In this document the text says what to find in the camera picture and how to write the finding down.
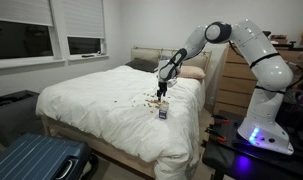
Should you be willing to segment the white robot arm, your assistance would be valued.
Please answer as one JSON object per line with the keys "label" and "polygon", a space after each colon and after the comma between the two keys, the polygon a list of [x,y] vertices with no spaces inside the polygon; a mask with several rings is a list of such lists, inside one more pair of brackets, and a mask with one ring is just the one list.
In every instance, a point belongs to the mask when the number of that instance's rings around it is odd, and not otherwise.
{"label": "white robot arm", "polygon": [[293,72],[263,31],[249,19],[235,25],[217,21],[195,28],[173,57],[159,62],[157,96],[164,97],[167,88],[175,84],[184,61],[197,56],[208,43],[226,42],[234,43],[257,79],[238,134],[255,147],[293,154],[289,135],[276,122]]}

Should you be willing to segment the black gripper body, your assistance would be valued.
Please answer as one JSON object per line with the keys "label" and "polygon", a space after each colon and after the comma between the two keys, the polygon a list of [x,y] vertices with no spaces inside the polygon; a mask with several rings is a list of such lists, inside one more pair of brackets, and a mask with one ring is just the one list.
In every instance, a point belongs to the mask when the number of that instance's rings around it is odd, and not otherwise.
{"label": "black gripper body", "polygon": [[167,92],[167,83],[166,82],[159,82],[158,83],[158,90],[157,90],[157,96],[162,97]]}

